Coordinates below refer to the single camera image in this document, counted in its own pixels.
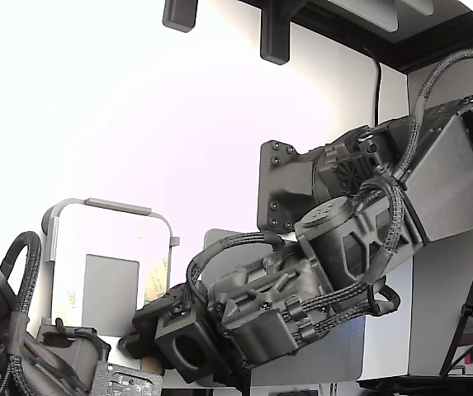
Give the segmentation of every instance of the black shelf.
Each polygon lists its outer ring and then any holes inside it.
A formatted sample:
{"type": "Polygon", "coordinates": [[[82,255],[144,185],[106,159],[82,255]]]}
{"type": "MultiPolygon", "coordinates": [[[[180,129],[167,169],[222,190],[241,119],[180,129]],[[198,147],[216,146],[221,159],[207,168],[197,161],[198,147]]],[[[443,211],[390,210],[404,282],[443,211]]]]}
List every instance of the black shelf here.
{"type": "MultiPolygon", "coordinates": [[[[467,12],[449,21],[413,35],[398,43],[392,43],[376,33],[307,0],[238,0],[262,10],[261,56],[275,64],[289,61],[290,23],[346,45],[368,55],[368,49],[377,59],[402,73],[435,63],[456,50],[473,47],[473,12],[467,12]]],[[[167,0],[165,26],[189,31],[195,24],[197,0],[167,0]],[[187,15],[177,15],[175,10],[187,15]],[[168,23],[168,10],[173,20],[168,23]],[[186,21],[179,25],[176,21],[186,21]]]]}

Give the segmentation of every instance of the white backdrop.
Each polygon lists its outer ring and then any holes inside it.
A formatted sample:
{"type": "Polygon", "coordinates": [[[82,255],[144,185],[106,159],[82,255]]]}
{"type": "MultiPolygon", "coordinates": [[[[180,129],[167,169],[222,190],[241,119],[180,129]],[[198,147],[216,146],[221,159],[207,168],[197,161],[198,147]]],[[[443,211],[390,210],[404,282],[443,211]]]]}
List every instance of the white backdrop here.
{"type": "MultiPolygon", "coordinates": [[[[371,59],[293,26],[291,61],[270,64],[258,9],[199,3],[183,34],[163,0],[0,1],[0,261],[50,206],[91,196],[166,216],[178,283],[208,229],[256,230],[261,143],[304,152],[371,123],[371,59]]],[[[407,110],[406,76],[383,67],[380,120],[407,110]]]]}

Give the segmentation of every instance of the bolt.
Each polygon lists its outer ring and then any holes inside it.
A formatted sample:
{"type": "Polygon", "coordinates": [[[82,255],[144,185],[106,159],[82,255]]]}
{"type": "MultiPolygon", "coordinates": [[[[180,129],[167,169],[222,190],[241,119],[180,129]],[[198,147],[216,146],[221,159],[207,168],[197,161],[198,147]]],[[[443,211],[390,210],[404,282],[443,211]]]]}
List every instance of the bolt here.
{"type": "Polygon", "coordinates": [[[461,316],[471,316],[473,318],[473,305],[463,304],[461,306],[461,316]]]}
{"type": "Polygon", "coordinates": [[[373,143],[370,143],[370,145],[367,147],[367,153],[373,154],[377,152],[377,146],[373,143]]]}

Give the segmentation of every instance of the black braided cable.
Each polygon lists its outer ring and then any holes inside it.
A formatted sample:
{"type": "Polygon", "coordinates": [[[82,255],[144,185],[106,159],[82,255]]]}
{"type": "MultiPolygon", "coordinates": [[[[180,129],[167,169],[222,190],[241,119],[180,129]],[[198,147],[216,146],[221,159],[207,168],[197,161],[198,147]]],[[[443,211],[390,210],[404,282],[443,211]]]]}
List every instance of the black braided cable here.
{"type": "Polygon", "coordinates": [[[194,295],[194,297],[196,297],[200,303],[207,306],[205,297],[196,287],[196,282],[205,269],[206,265],[210,260],[212,260],[212,258],[224,250],[250,243],[266,243],[272,245],[274,249],[278,249],[285,244],[284,240],[279,235],[270,233],[268,231],[263,233],[241,233],[237,235],[231,235],[229,237],[222,238],[215,243],[212,243],[203,252],[200,252],[194,258],[192,258],[190,264],[188,264],[187,289],[184,295],[185,301],[190,301],[192,297],[191,295],[194,295]]]}
{"type": "Polygon", "coordinates": [[[427,80],[423,83],[423,86],[419,90],[419,94],[416,98],[416,103],[410,117],[409,142],[400,162],[394,171],[394,177],[397,180],[400,180],[405,175],[416,153],[416,148],[418,147],[419,143],[419,131],[421,130],[421,125],[423,123],[423,114],[425,112],[427,100],[433,91],[434,85],[448,68],[464,59],[473,59],[473,49],[463,49],[447,56],[429,74],[427,80]]]}
{"type": "MultiPolygon", "coordinates": [[[[20,290],[18,291],[16,311],[28,314],[36,285],[36,278],[38,277],[38,270],[40,269],[41,241],[38,235],[33,232],[26,232],[18,235],[9,247],[3,262],[9,263],[9,265],[14,265],[16,259],[25,247],[27,247],[26,263],[23,272],[23,279],[20,284],[20,290]]],[[[0,396],[4,394],[10,377],[12,377],[16,383],[21,394],[24,396],[35,396],[23,373],[21,356],[8,355],[8,366],[0,387],[0,396]]]]}

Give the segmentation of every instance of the robotic arm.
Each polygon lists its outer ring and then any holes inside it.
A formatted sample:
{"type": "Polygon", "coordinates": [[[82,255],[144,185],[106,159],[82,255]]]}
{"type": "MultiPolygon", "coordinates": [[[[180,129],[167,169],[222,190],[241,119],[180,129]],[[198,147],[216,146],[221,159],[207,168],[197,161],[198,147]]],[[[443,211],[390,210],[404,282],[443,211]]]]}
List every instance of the robotic arm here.
{"type": "Polygon", "coordinates": [[[473,229],[473,96],[424,110],[439,76],[468,58],[473,49],[444,59],[410,116],[306,154],[265,143],[262,232],[224,238],[194,257],[185,284],[136,313],[137,331],[122,347],[136,358],[157,356],[187,382],[214,375],[246,393],[253,367],[353,318],[396,311],[400,297],[385,274],[423,246],[473,229]],[[297,242],[278,236],[290,231],[297,242]],[[273,253],[207,290],[199,278],[209,260],[249,243],[273,253]]]}
{"type": "MultiPolygon", "coordinates": [[[[410,116],[351,130],[306,154],[265,143],[260,232],[223,238],[196,255],[186,283],[135,313],[135,331],[121,339],[122,351],[155,357],[187,382],[213,375],[249,394],[252,368],[311,347],[341,323],[395,312],[400,297],[385,275],[423,247],[473,231],[473,95],[425,110],[440,75],[469,58],[473,49],[444,59],[410,116]],[[296,242],[279,236],[291,231],[296,242]],[[200,281],[213,257],[256,243],[271,245],[272,253],[242,262],[208,288],[200,281]]],[[[110,347],[95,329],[67,328],[58,319],[42,334],[92,346],[95,356],[83,356],[80,372],[59,356],[66,351],[26,333],[39,262],[38,236],[23,233],[0,267],[0,395],[157,395],[162,378],[108,365],[110,347]],[[25,247],[26,271],[16,296],[7,279],[25,247]]],[[[469,298],[458,328],[468,318],[469,298]]],[[[79,356],[77,345],[70,351],[79,356]]],[[[455,364],[453,355],[447,354],[442,379],[455,364]]]]}

